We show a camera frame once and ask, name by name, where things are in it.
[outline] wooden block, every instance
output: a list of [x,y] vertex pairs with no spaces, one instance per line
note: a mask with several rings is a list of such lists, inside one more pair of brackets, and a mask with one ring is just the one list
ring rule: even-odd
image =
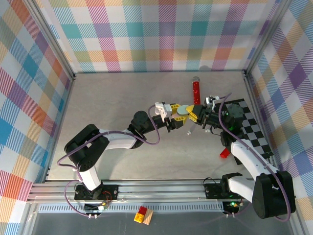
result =
[[143,219],[143,224],[149,225],[152,218],[153,210],[147,209],[146,215]]

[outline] colorful plaid backdrop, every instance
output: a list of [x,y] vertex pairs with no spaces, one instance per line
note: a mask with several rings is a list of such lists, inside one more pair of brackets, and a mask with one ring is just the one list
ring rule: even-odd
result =
[[16,234],[70,79],[22,0],[0,0],[0,235]]
[[241,70],[280,0],[37,0],[73,68]]
[[253,71],[254,92],[281,169],[313,234],[313,1],[294,0]]

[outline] red cube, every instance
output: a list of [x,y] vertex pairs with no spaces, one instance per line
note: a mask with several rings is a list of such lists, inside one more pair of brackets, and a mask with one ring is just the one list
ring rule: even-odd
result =
[[139,208],[139,211],[138,211],[139,214],[146,215],[146,212],[147,212],[147,208],[145,208],[145,207],[140,207]]
[[225,148],[225,149],[223,150],[223,152],[220,154],[220,157],[221,157],[221,158],[227,158],[229,154],[230,154],[230,152],[228,151],[227,148]]

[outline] black mounting plate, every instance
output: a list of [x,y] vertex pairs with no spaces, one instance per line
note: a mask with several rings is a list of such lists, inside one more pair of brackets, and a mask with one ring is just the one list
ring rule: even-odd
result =
[[[102,192],[104,191],[108,191],[111,196],[112,196],[112,200],[117,200],[117,195],[118,195],[118,185],[102,185],[101,187],[102,189]],[[90,194],[90,192],[86,189],[86,187],[84,185],[77,185],[76,186],[76,193],[75,193],[75,196],[74,196],[74,200],[76,201],[79,201],[79,200],[107,200],[107,196],[108,194],[104,194],[104,193],[101,193],[99,194],[98,197],[96,198],[93,198],[92,195]]]
[[222,187],[219,184],[204,184],[206,199],[241,199],[241,196],[229,192],[227,195],[222,194]]

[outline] yellow block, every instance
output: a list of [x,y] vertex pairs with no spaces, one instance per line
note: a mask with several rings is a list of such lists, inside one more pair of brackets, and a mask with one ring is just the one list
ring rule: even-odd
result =
[[186,120],[187,120],[187,117],[188,117],[188,116],[176,117],[176,118],[174,118],[174,120],[175,120],[175,121],[182,121],[183,124],[185,124],[185,123],[186,123]]
[[143,214],[136,213],[134,221],[136,221],[136,222],[138,222],[138,223],[142,223],[144,217],[145,217],[145,216],[144,216]]
[[195,107],[194,104],[193,104],[193,105],[189,105],[189,106],[187,106],[186,110],[187,110],[187,112],[189,113],[189,119],[192,120],[193,122],[197,122],[198,117],[197,117],[197,115],[195,115],[195,114],[192,112],[192,110],[194,109],[194,107]]
[[180,104],[172,104],[171,108],[172,108],[172,114],[177,113],[177,109],[180,106]]

